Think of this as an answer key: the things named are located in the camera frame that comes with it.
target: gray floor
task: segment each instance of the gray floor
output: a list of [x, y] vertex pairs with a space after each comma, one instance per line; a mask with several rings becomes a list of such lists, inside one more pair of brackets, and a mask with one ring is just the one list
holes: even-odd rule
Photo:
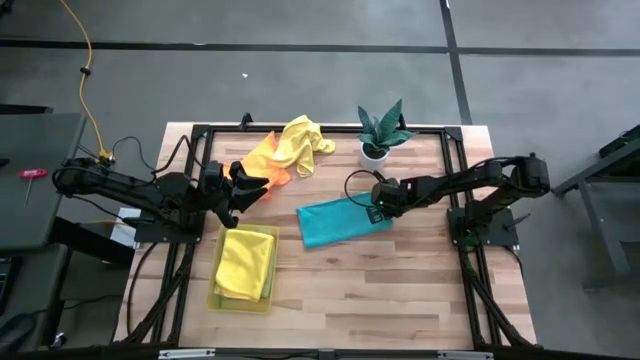
[[[245, 44], [444, 46], [436, 0], [70, 1], [94, 39]], [[640, 4], [632, 0], [449, 0], [459, 46], [640, 48]], [[56, 1], [17, 0], [0, 36], [81, 40]], [[86, 97], [107, 144], [140, 137], [155, 162], [168, 121], [357, 121], [356, 105], [381, 112], [404, 99], [411, 123], [460, 124], [448, 55], [301, 52], [96, 51]], [[0, 48], [0, 103], [81, 111], [76, 92], [82, 50]], [[461, 56], [474, 124], [488, 125], [497, 155], [535, 151], [553, 184], [595, 160], [599, 147], [638, 123], [637, 57]], [[83, 143], [95, 148], [87, 127]], [[146, 175], [134, 143], [117, 151], [118, 169]], [[115, 210], [118, 204], [99, 199]], [[531, 313], [540, 344], [552, 349], [640, 356], [640, 296], [587, 294], [582, 281], [609, 271], [590, 235], [579, 197], [551, 195], [514, 206], [531, 212], [519, 226]], [[64, 201], [76, 221], [104, 216]], [[79, 269], [122, 291], [126, 273], [91, 259]], [[69, 290], [86, 282], [70, 280]], [[104, 326], [87, 328], [66, 314], [70, 345], [109, 340], [117, 305]]]

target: teal towel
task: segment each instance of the teal towel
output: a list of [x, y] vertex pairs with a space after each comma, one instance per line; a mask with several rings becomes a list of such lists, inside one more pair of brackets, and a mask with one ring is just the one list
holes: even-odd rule
[[[371, 204], [371, 193], [352, 198], [365, 205]], [[313, 248], [371, 234], [391, 227], [391, 219], [372, 224], [367, 209], [349, 199], [338, 199], [326, 203], [296, 209], [302, 241], [305, 248]]]

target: yellow microfiber cloth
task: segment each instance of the yellow microfiber cloth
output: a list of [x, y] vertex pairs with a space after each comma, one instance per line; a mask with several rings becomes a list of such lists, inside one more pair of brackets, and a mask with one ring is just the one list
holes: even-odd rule
[[[276, 166], [271, 160], [276, 152], [276, 134], [270, 132], [251, 152], [242, 159], [242, 167], [249, 176], [263, 177], [269, 179], [269, 183], [264, 187], [269, 189], [273, 185], [284, 185], [291, 181], [289, 172], [279, 166]], [[229, 176], [229, 167], [224, 167], [225, 175]], [[263, 199], [269, 198], [269, 193], [262, 196]]]
[[274, 238], [253, 231], [230, 229], [216, 272], [216, 294], [257, 302], [269, 272]]
[[285, 126], [273, 162], [281, 168], [297, 163], [298, 174], [310, 176], [313, 174], [313, 152], [332, 153], [335, 149], [335, 142], [322, 137], [320, 125], [302, 115]]

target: yellow plastic bin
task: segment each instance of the yellow plastic bin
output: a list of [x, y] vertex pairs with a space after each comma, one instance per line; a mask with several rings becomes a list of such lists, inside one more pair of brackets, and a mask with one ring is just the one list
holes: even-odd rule
[[[255, 231], [263, 234], [273, 236], [273, 253], [271, 255], [272, 261], [270, 267], [275, 267], [278, 259], [278, 242], [280, 239], [280, 229], [276, 226], [267, 225], [249, 225], [238, 224], [238, 230]], [[222, 257], [222, 247], [224, 246], [224, 240], [227, 235], [227, 228], [220, 226], [218, 232], [218, 242], [216, 243], [216, 252], [213, 257], [213, 268], [211, 269], [211, 278], [209, 279], [209, 291], [207, 293], [207, 308], [209, 310], [218, 311], [239, 311], [248, 313], [261, 313], [266, 314], [271, 310], [271, 294], [273, 294], [273, 287], [275, 286], [276, 271], [270, 271], [271, 274], [271, 289], [269, 289], [269, 296], [261, 298], [258, 302], [252, 302], [248, 300], [230, 299], [224, 296], [218, 295], [213, 292], [216, 287], [216, 273], [218, 272], [218, 266], [220, 265], [220, 258]]]

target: wooden table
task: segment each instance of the wooden table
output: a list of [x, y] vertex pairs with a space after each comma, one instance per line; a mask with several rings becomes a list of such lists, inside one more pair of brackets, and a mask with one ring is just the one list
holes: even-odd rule
[[[167, 125], [158, 165], [167, 161], [179, 137], [189, 135], [192, 126], [193, 123]], [[493, 156], [487, 127], [462, 129], [469, 165]], [[266, 135], [217, 133], [212, 159], [224, 163], [240, 160]], [[472, 348], [458, 255], [446, 225], [448, 198], [394, 219], [390, 230], [313, 250], [303, 248], [295, 209], [344, 197], [344, 179], [359, 168], [360, 142], [355, 135], [325, 137], [336, 142], [336, 151], [316, 155], [313, 176], [302, 179], [295, 173], [295, 166], [291, 167], [293, 180], [289, 184], [276, 188], [270, 199], [258, 201], [240, 215], [240, 221], [246, 224], [280, 227], [271, 313], [207, 310], [207, 288], [220, 226], [216, 216], [209, 213], [194, 257], [180, 346]], [[451, 148], [457, 166], [453, 144]], [[186, 147], [178, 154], [169, 171], [183, 171]], [[396, 178], [443, 175], [438, 137], [417, 135], [393, 148], [384, 172]], [[374, 184], [372, 177], [359, 175], [363, 176], [350, 181], [351, 193], [370, 191]], [[475, 196], [481, 198], [490, 192], [491, 189], [479, 189]], [[167, 245], [158, 245], [143, 264], [134, 289], [134, 327], [158, 296], [167, 250]], [[143, 251], [136, 252], [130, 279]], [[494, 298], [521, 334], [535, 342], [518, 263], [502, 248], [487, 248], [486, 258]], [[163, 338], [171, 327], [172, 304], [168, 309]], [[484, 306], [478, 306], [478, 310], [488, 339]], [[126, 335], [125, 311], [123, 304], [115, 339]]]

